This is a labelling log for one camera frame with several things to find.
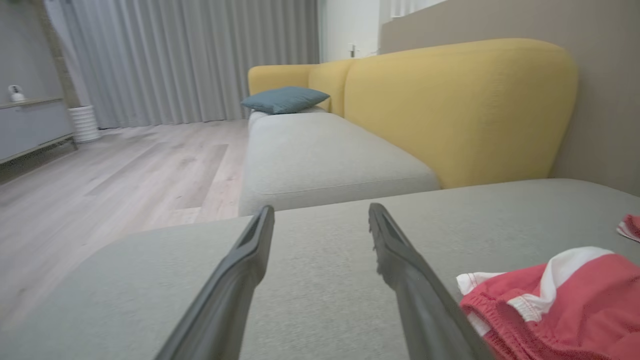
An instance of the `gray upholstery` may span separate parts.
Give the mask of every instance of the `gray upholstery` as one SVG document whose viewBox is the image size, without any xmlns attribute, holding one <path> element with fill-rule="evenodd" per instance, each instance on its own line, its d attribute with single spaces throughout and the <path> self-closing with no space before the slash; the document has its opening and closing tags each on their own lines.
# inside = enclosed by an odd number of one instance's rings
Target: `gray upholstery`
<svg viewBox="0 0 640 360">
<path fill-rule="evenodd" d="M 310 108 L 306 108 L 306 109 L 302 109 L 300 111 L 298 111 L 299 114 L 306 114 L 306 113 L 326 113 L 325 109 L 322 109 L 320 106 L 311 106 Z M 249 131 L 251 131 L 251 128 L 253 127 L 253 125 L 255 125 L 255 123 L 259 120 L 262 119 L 263 117 L 267 117 L 269 116 L 269 114 L 267 113 L 263 113 L 261 111 L 255 111 L 252 110 L 251 114 L 249 115 Z"/>
<path fill-rule="evenodd" d="M 640 214 L 640 198 L 591 183 L 533 180 L 376 201 L 457 299 L 456 275 L 532 266 L 573 247 L 640 264 L 640 244 L 615 231 L 625 214 Z M 276 213 L 242 359 L 407 358 L 394 293 L 376 273 L 370 202 Z M 101 250 L 3 336 L 0 358 L 152 359 L 247 221 L 151 231 Z"/>
<path fill-rule="evenodd" d="M 440 188 L 421 161 L 331 113 L 259 119 L 244 169 L 240 215 Z"/>
</svg>

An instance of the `gray curtain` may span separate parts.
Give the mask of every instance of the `gray curtain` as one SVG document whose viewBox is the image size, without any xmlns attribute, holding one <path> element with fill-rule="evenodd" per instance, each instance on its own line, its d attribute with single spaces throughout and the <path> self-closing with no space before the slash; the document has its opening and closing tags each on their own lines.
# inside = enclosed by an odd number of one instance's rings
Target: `gray curtain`
<svg viewBox="0 0 640 360">
<path fill-rule="evenodd" d="M 316 0 L 66 0 L 101 128 L 241 119 L 247 71 L 319 60 Z"/>
</svg>

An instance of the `sofa armrest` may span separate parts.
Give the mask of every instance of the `sofa armrest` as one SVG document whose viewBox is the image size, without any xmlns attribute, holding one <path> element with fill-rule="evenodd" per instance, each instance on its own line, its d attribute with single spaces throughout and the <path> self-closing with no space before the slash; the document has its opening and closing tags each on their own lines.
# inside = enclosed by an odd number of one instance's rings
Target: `sofa armrest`
<svg viewBox="0 0 640 360">
<path fill-rule="evenodd" d="M 443 188 L 549 176 L 575 104 L 562 48 L 498 39 L 355 62 L 345 119 L 420 159 Z"/>
<path fill-rule="evenodd" d="M 284 86 L 307 88 L 309 72 L 317 65 L 265 65 L 249 70 L 251 95 Z"/>
</svg>

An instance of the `throw pillow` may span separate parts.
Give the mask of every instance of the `throw pillow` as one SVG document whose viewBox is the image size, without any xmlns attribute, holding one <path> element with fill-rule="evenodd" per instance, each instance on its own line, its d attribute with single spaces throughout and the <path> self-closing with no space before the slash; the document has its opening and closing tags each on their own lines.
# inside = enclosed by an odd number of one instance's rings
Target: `throw pillow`
<svg viewBox="0 0 640 360">
<path fill-rule="evenodd" d="M 242 105 L 269 114 L 291 114 L 319 104 L 328 98 L 329 95 L 321 91 L 287 86 L 249 96 L 242 101 Z"/>
</svg>

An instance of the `white trim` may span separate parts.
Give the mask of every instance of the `white trim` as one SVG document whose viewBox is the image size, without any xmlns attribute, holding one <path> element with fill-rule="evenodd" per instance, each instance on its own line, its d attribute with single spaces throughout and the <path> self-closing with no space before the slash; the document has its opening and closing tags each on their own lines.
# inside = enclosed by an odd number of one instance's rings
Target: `white trim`
<svg viewBox="0 0 640 360">
<path fill-rule="evenodd" d="M 630 238 L 631 240 L 635 240 L 635 241 L 640 241 L 640 238 L 637 238 L 636 236 L 634 236 L 633 232 L 629 230 L 626 222 L 621 222 L 620 224 L 618 224 L 618 228 L 616 229 L 616 231 L 626 238 Z"/>
<path fill-rule="evenodd" d="M 458 289 L 462 295 L 466 295 L 470 293 L 476 286 L 482 284 L 483 282 L 491 279 L 492 277 L 496 277 L 498 275 L 505 274 L 504 272 L 474 272 L 469 274 L 462 274 L 456 277 L 458 282 Z"/>
<path fill-rule="evenodd" d="M 491 330 L 491 327 L 484 322 L 484 320 L 480 319 L 480 316 L 477 316 L 476 313 L 470 313 L 467 315 L 467 320 L 469 320 L 471 326 L 474 327 L 480 337 L 483 337 Z"/>
<path fill-rule="evenodd" d="M 524 294 L 521 300 L 512 299 L 518 305 L 530 305 L 531 310 L 523 310 L 520 306 L 515 307 L 523 318 L 541 319 L 542 314 L 549 312 L 549 309 L 556 301 L 557 289 L 562 286 L 580 267 L 604 255 L 613 252 L 599 247 L 580 247 L 567 250 L 554 256 L 547 265 L 542 278 L 540 279 L 540 296 Z"/>
<path fill-rule="evenodd" d="M 618 232 L 620 232 L 620 226 L 624 225 L 621 223 L 618 227 Z M 523 294 L 521 296 L 515 297 L 509 301 L 507 304 L 512 306 L 514 309 L 520 313 L 520 316 L 528 322 L 535 321 L 538 322 L 542 320 L 542 315 L 549 312 L 549 309 L 556 301 L 557 289 L 562 286 L 580 267 L 590 262 L 591 260 L 595 260 L 604 255 L 610 255 L 613 252 L 605 249 L 601 249 L 599 247 L 579 247 L 577 249 L 567 250 L 562 252 L 556 256 L 554 256 L 547 263 L 547 267 L 545 272 L 542 274 L 540 279 L 540 296 L 535 296 L 533 294 Z M 462 295 L 469 294 L 473 289 L 475 289 L 478 285 L 483 282 L 496 277 L 498 275 L 505 274 L 503 273 L 488 273 L 488 272 L 476 272 L 471 274 L 462 274 L 457 276 L 456 280 L 458 282 L 458 288 Z M 476 322 L 477 325 L 474 328 L 480 333 L 478 329 L 483 329 L 482 324 L 478 323 L 478 321 L 484 323 L 480 318 L 471 319 L 472 314 L 469 314 L 467 317 L 469 322 L 474 324 Z"/>
</svg>

